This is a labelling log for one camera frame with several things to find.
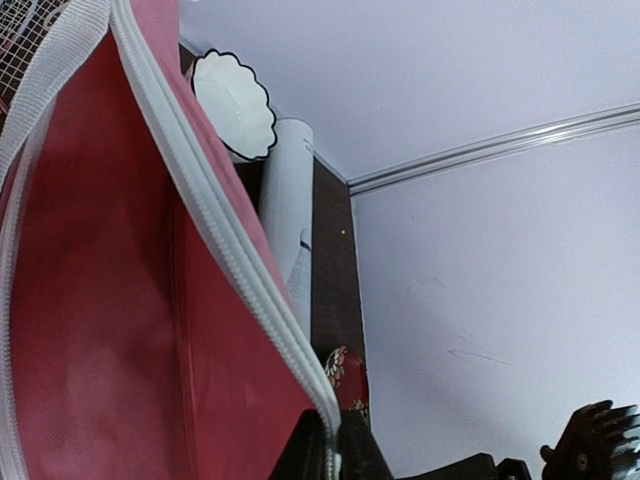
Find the red patterned cloth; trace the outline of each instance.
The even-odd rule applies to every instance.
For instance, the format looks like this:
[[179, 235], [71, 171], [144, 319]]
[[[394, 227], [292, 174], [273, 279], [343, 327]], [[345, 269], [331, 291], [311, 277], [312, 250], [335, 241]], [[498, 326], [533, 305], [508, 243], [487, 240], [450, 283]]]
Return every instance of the red patterned cloth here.
[[369, 421], [369, 382], [364, 362], [348, 347], [336, 348], [324, 367], [342, 410], [359, 410]]

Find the white bowl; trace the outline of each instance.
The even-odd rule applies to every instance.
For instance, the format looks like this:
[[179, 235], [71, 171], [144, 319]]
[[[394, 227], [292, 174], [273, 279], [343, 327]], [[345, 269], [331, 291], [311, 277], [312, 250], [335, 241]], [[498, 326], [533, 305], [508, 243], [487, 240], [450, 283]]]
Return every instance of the white bowl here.
[[232, 53], [209, 50], [196, 59], [191, 87], [227, 148], [244, 160], [269, 155], [276, 116], [255, 72]]

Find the white zipper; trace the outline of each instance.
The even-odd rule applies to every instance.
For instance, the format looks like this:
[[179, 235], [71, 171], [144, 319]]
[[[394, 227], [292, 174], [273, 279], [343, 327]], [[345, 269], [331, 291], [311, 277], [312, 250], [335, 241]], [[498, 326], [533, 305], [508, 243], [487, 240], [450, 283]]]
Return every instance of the white zipper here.
[[13, 275], [20, 241], [20, 226], [26, 206], [25, 197], [28, 191], [29, 181], [38, 163], [40, 152], [46, 138], [47, 127], [53, 103], [44, 112], [34, 131], [29, 136], [24, 147], [20, 161], [16, 169], [7, 210], [2, 221], [0, 232], [0, 471], [5, 480], [28, 480], [27, 467], [24, 461], [18, 422], [16, 420], [16, 407], [13, 393], [13, 375], [11, 371], [11, 347], [10, 347], [10, 310], [11, 290]]
[[55, 97], [107, 32], [109, 3], [73, 0], [36, 50], [0, 135], [0, 185], [24, 145], [0, 230], [0, 473], [28, 480], [20, 444], [10, 348], [11, 293], [28, 181], [40, 157]]
[[111, 26], [133, 94], [208, 249], [315, 405], [327, 440], [327, 478], [337, 479], [340, 410], [291, 309], [244, 230], [135, 20], [112, 0]]

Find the black plastic object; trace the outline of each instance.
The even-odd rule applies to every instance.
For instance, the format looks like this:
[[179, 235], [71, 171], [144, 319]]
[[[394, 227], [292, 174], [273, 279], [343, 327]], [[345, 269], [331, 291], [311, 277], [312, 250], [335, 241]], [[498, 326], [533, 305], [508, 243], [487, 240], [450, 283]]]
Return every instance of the black plastic object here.
[[432, 472], [403, 480], [499, 480], [491, 455], [479, 453]]
[[612, 409], [613, 402], [588, 405], [576, 411], [555, 450], [542, 447], [546, 462], [543, 480], [622, 480], [637, 478], [640, 439], [637, 407]]
[[498, 465], [498, 478], [500, 480], [531, 480], [531, 474], [527, 464], [522, 460], [507, 458]]
[[[324, 445], [320, 416], [304, 412], [270, 480], [324, 480]], [[338, 450], [342, 480], [394, 480], [361, 412], [342, 412]]]

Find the red fabric bag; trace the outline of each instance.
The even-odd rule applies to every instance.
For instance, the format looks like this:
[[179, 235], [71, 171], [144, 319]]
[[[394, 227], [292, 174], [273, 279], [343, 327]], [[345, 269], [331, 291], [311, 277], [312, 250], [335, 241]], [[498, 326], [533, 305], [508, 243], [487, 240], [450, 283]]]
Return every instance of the red fabric bag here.
[[339, 468], [335, 396], [177, 45], [174, 0], [73, 0], [14, 98], [6, 480], [263, 480], [308, 408]]

